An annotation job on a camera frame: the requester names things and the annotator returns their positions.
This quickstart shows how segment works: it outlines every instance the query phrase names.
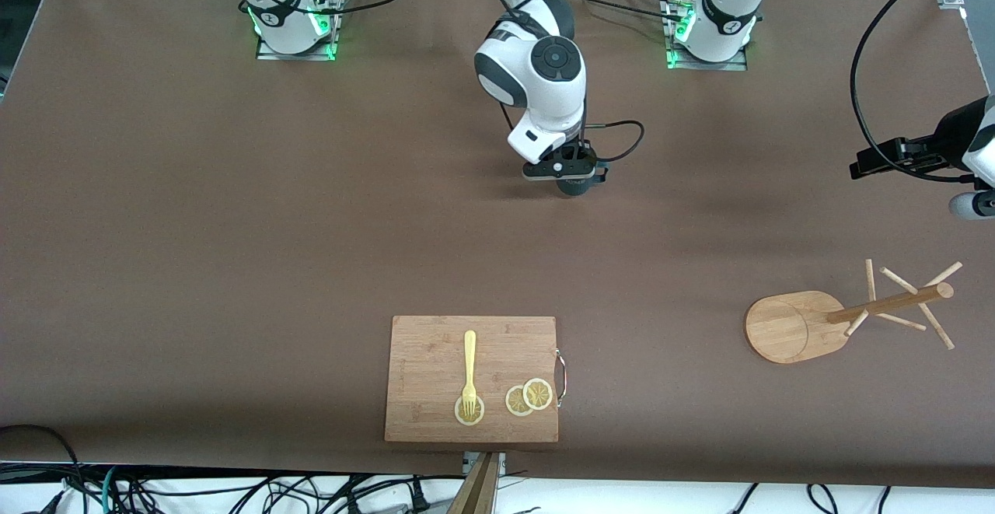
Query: white floor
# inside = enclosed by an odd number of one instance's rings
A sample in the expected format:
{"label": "white floor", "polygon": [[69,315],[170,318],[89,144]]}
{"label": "white floor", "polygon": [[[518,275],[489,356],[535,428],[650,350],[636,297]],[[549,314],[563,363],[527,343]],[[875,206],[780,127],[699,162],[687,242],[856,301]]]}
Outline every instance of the white floor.
{"label": "white floor", "polygon": [[[296,478],[288,478],[292,484]],[[319,490],[333,492],[344,477],[314,479]],[[199,491],[242,487],[260,481],[242,479],[190,479],[154,481],[150,490]],[[501,479],[495,514],[518,514],[540,507],[539,514],[729,514],[735,509],[748,485],[745,483],[676,483],[633,481],[588,481],[562,479]],[[458,480],[426,481],[425,498],[429,502],[450,499],[459,488]],[[882,487],[831,485],[841,514],[875,514]],[[24,514],[42,509],[59,492],[58,483],[0,485],[0,514]],[[159,497],[159,507],[167,514],[225,514],[242,493],[216,494],[201,497]],[[266,492],[260,492],[246,505],[243,514],[263,511]],[[817,491],[816,496],[829,507]],[[384,490],[359,501],[362,512],[374,514],[392,507],[409,504],[409,493],[403,485]],[[100,505],[90,501],[90,512],[99,513]],[[70,492],[61,501],[58,513],[82,511],[79,493]],[[817,514],[809,502],[805,485],[761,484],[743,509],[743,514]],[[944,513],[991,514],[995,512],[995,490],[895,487],[885,503],[885,514]],[[305,504],[281,500],[273,514],[306,514]]]}

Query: wooden round base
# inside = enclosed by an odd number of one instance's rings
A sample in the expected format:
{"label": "wooden round base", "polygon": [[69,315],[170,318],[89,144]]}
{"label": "wooden round base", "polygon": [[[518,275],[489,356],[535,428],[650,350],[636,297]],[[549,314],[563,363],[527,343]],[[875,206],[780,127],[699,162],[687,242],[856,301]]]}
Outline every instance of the wooden round base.
{"label": "wooden round base", "polygon": [[771,362],[789,365],[839,351],[849,323],[828,323],[827,313],[843,305],[831,295],[805,291],[771,295],[746,313],[746,340]]}

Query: table surface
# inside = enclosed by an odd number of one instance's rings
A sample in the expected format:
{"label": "table surface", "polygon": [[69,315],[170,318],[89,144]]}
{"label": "table surface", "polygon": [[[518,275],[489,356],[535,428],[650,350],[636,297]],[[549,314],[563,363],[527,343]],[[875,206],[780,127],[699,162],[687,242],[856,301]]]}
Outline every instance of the table surface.
{"label": "table surface", "polygon": [[[556,316],[560,441],[508,470],[995,482],[995,231],[948,215],[956,187],[849,180],[885,0],[765,0],[748,72],[668,70],[658,21],[573,2],[590,120],[649,132],[572,199],[519,177],[473,77],[497,1],[357,14],[322,64],[253,60],[237,3],[44,0],[0,104],[0,422],[84,461],[453,472],[383,441],[391,316]],[[892,13],[861,70],[881,140],[985,92],[956,11]],[[863,302],[868,257],[964,262],[934,306],[956,350],[880,320],[799,365],[750,350],[751,302]]]}

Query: lemon slice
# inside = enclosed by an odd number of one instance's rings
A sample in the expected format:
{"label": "lemon slice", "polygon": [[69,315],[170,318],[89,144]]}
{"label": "lemon slice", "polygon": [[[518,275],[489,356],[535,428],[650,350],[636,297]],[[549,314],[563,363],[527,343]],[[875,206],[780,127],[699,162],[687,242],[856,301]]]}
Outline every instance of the lemon slice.
{"label": "lemon slice", "polygon": [[461,422],[462,425],[473,426],[476,425],[477,422],[480,422],[480,419],[484,418],[484,400],[481,400],[480,396],[477,396],[477,410],[473,412],[474,415],[471,418],[465,418],[465,416],[463,416],[463,412],[459,406],[462,404],[463,398],[457,397],[456,405],[452,408],[452,414],[456,416],[456,421]]}
{"label": "lemon slice", "polygon": [[525,398],[525,404],[536,411],[547,408],[553,403],[553,389],[550,383],[541,377],[533,377],[523,384],[522,396]]}
{"label": "lemon slice", "polygon": [[522,394],[523,386],[515,386],[508,390],[508,393],[504,395],[504,406],[511,411],[514,416],[526,416],[532,413],[532,407],[525,402],[525,396]]}

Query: cutting board handle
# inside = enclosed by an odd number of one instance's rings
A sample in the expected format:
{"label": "cutting board handle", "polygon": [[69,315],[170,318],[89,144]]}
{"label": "cutting board handle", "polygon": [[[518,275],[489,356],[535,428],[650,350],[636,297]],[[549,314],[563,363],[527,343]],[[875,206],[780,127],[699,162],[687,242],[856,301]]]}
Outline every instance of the cutting board handle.
{"label": "cutting board handle", "polygon": [[557,396],[557,408],[563,407],[563,397],[566,397],[566,359],[563,358],[562,352],[559,348],[557,349],[557,359],[559,359],[560,365],[563,366],[563,391]]}

